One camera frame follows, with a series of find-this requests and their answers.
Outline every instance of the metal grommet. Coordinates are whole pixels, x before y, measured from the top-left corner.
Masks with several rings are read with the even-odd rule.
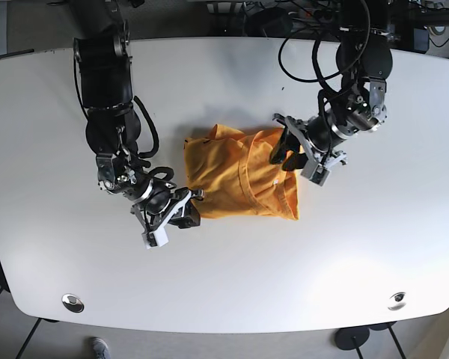
[[[406,305],[406,294],[405,292],[399,292],[394,294],[389,298],[388,309],[389,310],[399,310]]]
[[[76,295],[70,293],[61,297],[61,302],[70,312],[81,313],[85,308],[82,300]]]

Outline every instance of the person's foot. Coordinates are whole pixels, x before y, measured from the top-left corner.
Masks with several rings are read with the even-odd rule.
[[[112,359],[110,355],[110,349],[105,343],[105,340],[100,338],[93,338],[91,340],[91,347],[97,355],[97,359]]]

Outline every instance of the floor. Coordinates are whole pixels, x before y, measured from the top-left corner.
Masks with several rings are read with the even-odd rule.
[[[131,8],[125,0],[120,3],[133,38],[206,36],[210,30],[210,16],[202,3],[147,0],[139,9]],[[8,3],[9,52],[70,47],[74,34],[65,7],[47,6],[43,0]],[[448,36],[449,29],[435,42],[442,43]],[[429,54],[449,57],[449,44],[442,49],[431,48]],[[21,313],[8,293],[2,293],[0,359],[16,356],[35,320]],[[449,310],[437,316],[398,322],[394,330],[409,359],[437,359],[449,335]],[[332,345],[334,332],[335,329],[285,334],[175,334],[42,322],[22,358],[92,358],[90,337],[104,338],[113,358],[356,358],[355,352],[341,352]],[[365,358],[398,358],[391,337],[385,332],[372,333],[362,351]]]
[[[35,321],[16,308],[9,293],[1,294],[0,359],[16,356]],[[398,322],[394,330],[408,359],[437,359],[449,336],[449,309],[437,316]],[[334,332],[177,334],[42,322],[22,358],[93,358],[89,338],[102,337],[113,358],[120,359],[355,359],[355,352],[341,352],[332,345]],[[373,332],[362,351],[365,358],[398,358],[386,332]]]

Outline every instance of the robotic arm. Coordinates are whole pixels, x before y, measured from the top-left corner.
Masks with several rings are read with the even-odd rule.
[[[74,40],[73,65],[76,91],[88,122],[87,143],[97,155],[98,184],[103,191],[130,200],[131,213],[144,228],[147,247],[161,247],[168,242],[167,223],[179,228],[200,225],[200,215],[190,200],[204,194],[201,190],[175,189],[171,168],[146,170],[151,166],[147,159],[158,152],[159,137],[143,103],[132,94],[129,31],[116,3],[75,0],[70,7],[85,36]],[[138,151],[141,123],[133,102],[150,127],[153,147],[148,152]]]
[[[314,43],[312,60],[317,78],[312,80],[296,78],[284,69],[283,42],[281,69],[296,81],[319,82],[322,90],[318,93],[317,117],[303,121],[275,114],[284,131],[272,151],[271,163],[282,164],[286,171],[302,169],[302,176],[323,185],[331,168],[347,161],[345,152],[335,147],[358,132],[374,132],[385,122],[386,79],[392,69],[387,27],[388,9],[383,0],[343,0],[339,29],[325,30]],[[336,54],[339,71],[323,77],[317,51],[324,34],[330,31],[340,40]],[[336,91],[326,80],[339,75],[343,76],[341,89]]]

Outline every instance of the black equipment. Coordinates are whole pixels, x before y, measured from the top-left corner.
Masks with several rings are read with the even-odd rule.
[[[129,30],[115,1],[72,0],[72,12],[84,39],[75,39],[75,86],[83,115],[86,138],[97,157],[98,184],[110,194],[122,194],[133,202],[131,213],[144,228],[148,247],[168,242],[164,226],[196,227],[200,215],[191,199],[203,197],[201,190],[176,189],[174,172],[168,167],[146,171],[159,149],[159,137],[143,103],[133,97],[128,55]],[[76,64],[81,75],[81,93]],[[139,152],[136,143],[141,123],[134,104],[143,114],[153,137],[150,151]]]
[[[286,171],[302,169],[302,176],[323,185],[331,167],[346,164],[347,155],[335,147],[357,132],[374,132],[387,117],[384,98],[386,79],[392,70],[388,46],[388,6],[384,0],[346,0],[342,2],[338,26],[328,26],[317,35],[312,52],[315,79],[300,79],[281,69],[292,79],[318,82],[318,115],[310,120],[296,120],[275,114],[284,126],[280,141],[272,151],[270,162],[283,164]],[[340,41],[336,54],[339,71],[323,76],[317,52],[323,37],[331,33]],[[342,76],[341,89],[334,90],[326,80]]]

